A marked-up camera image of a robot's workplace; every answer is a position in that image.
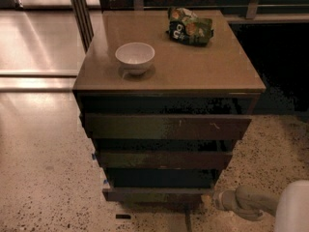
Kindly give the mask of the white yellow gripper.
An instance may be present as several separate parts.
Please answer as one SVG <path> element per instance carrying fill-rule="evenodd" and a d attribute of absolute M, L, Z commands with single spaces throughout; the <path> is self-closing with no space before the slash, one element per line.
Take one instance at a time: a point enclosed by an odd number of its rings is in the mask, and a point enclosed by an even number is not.
<path fill-rule="evenodd" d="M 259 221 L 263 218 L 262 201 L 267 195 L 252 187 L 238 187 L 235 190 L 217 190 L 212 201 L 216 209 L 233 212 L 240 218 Z"/>

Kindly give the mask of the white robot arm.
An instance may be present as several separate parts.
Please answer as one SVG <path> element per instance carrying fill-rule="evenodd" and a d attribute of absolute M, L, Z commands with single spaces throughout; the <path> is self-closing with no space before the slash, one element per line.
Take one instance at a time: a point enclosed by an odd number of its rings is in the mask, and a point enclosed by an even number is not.
<path fill-rule="evenodd" d="M 242 185 L 216 191 L 212 200 L 218 210 L 249 221 L 260 221 L 264 213 L 274 216 L 274 232 L 309 232 L 308 180 L 288 184 L 279 196 Z"/>

